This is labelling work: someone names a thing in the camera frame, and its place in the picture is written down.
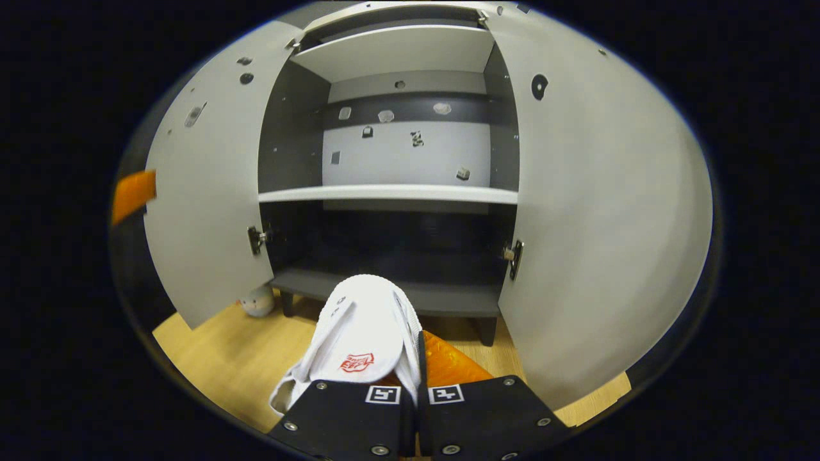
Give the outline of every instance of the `white cloth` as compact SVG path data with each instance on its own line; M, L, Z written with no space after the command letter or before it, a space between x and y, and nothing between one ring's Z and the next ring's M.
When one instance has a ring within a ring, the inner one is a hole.
M283 416L313 381L368 383L390 372L417 404L420 332L415 309L393 282L350 277L330 294L305 355L282 377L268 404Z

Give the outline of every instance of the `orange object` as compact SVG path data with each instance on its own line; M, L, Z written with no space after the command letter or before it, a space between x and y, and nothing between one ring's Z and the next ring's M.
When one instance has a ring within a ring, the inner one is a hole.
M492 379L478 363L429 331L423 331L427 355L427 387L452 386Z
M122 178L116 184L114 191L112 225L119 224L120 221L156 197L156 170L140 171Z

